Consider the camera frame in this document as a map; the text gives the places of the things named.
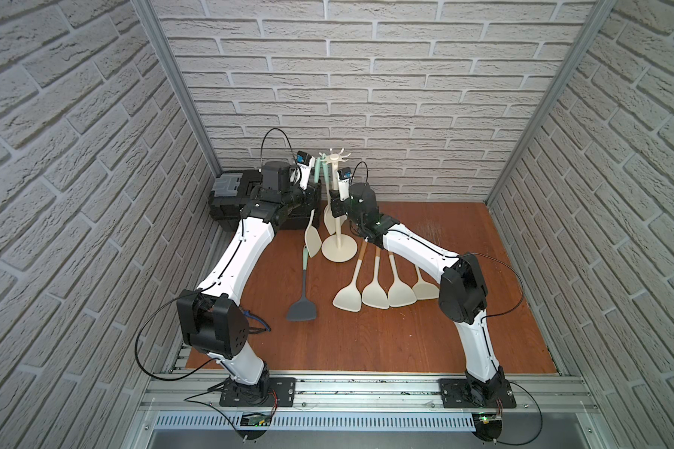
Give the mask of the grey spatula mint handle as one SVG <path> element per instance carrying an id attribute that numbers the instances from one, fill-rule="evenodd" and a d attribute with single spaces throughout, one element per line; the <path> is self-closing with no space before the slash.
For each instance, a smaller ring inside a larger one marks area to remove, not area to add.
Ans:
<path id="1" fill-rule="evenodd" d="M 290 322 L 307 322 L 316 320 L 318 317 L 318 311 L 316 310 L 316 304 L 313 301 L 307 299 L 306 295 L 306 278 L 307 278 L 307 265 L 309 260 L 309 252 L 306 247 L 303 248 L 303 278 L 301 278 L 301 297 L 293 303 L 289 309 L 288 314 L 286 315 L 286 320 Z"/>

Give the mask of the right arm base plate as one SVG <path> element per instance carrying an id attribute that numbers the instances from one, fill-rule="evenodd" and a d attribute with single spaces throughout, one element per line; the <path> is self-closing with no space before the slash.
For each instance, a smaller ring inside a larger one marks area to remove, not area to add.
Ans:
<path id="1" fill-rule="evenodd" d="M 440 397 L 445 409 L 514 409 L 517 407 L 511 384 L 495 378 L 481 383 L 468 378 L 438 380 Z"/>

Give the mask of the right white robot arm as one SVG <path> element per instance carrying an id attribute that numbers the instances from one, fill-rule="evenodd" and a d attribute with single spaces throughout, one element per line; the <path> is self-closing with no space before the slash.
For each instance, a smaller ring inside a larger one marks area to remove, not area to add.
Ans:
<path id="1" fill-rule="evenodd" d="M 477 258 L 449 252 L 382 213 L 368 183 L 331 190 L 330 200 L 333 215 L 346 215 L 365 241 L 402 256 L 440 282 L 438 306 L 458 329 L 472 396 L 479 401 L 493 397 L 507 381 L 487 327 L 488 288 Z"/>

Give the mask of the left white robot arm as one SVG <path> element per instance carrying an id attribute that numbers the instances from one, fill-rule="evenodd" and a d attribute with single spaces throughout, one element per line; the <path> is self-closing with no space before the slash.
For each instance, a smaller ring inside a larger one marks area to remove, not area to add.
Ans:
<path id="1" fill-rule="evenodd" d="M 241 387 L 267 395 L 269 370 L 248 343 L 249 325 L 240 308 L 243 288 L 256 262 L 292 211 L 308 205 L 319 192 L 311 177 L 318 159 L 269 161 L 262 181 L 241 210 L 236 233 L 213 270 L 194 291 L 176 300 L 183 341 L 216 360 Z"/>

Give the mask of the cream spatula wooden handle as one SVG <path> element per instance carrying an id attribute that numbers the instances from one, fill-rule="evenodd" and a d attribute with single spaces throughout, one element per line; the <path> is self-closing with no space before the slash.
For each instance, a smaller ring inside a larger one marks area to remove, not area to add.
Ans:
<path id="1" fill-rule="evenodd" d="M 333 299 L 333 306 L 337 309 L 347 312 L 359 312 L 361 310 L 361 292 L 357 288 L 357 280 L 359 277 L 359 272 L 361 271 L 367 245 L 368 242 L 363 241 L 361 243 L 361 247 L 359 247 L 358 260 L 355 265 L 351 282 L 342 288 Z"/>
<path id="2" fill-rule="evenodd" d="M 363 305 L 375 309 L 387 310 L 389 308 L 388 295 L 379 283 L 380 256 L 381 249 L 376 248 L 372 282 L 369 282 L 363 289 L 363 292 L 361 293 L 361 302 Z"/>
<path id="3" fill-rule="evenodd" d="M 391 308 L 405 307 L 417 302 L 412 288 L 403 282 L 399 276 L 395 256 L 389 252 L 389 263 L 393 275 L 393 283 L 388 291 L 388 303 Z"/>

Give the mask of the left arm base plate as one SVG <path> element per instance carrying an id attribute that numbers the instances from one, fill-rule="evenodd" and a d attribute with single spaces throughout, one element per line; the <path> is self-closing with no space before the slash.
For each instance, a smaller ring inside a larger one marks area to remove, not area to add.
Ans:
<path id="1" fill-rule="evenodd" d="M 232 380 L 226 381 L 219 400 L 225 408 L 293 406 L 296 389 L 294 377 L 262 379 L 256 385 L 244 385 Z"/>

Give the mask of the cream scoop mint handle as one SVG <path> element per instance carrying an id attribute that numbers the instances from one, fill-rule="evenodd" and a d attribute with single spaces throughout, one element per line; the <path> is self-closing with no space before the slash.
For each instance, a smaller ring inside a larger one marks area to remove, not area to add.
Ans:
<path id="1" fill-rule="evenodd" d="M 337 232 L 335 218 L 333 217 L 333 211 L 331 210 L 331 167 L 329 164 L 323 165 L 323 172 L 325 178 L 325 187 L 327 191 L 327 206 L 324 210 L 323 221 L 330 235 L 334 235 Z"/>

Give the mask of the cream spatula mint handle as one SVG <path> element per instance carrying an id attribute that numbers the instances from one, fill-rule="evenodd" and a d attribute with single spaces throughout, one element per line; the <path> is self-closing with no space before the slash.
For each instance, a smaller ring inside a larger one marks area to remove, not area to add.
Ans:
<path id="1" fill-rule="evenodd" d="M 415 265 L 417 273 L 417 282 L 412 286 L 412 290 L 417 300 L 432 300 L 439 298 L 439 287 L 437 285 L 426 282 L 421 274 L 421 269 Z"/>

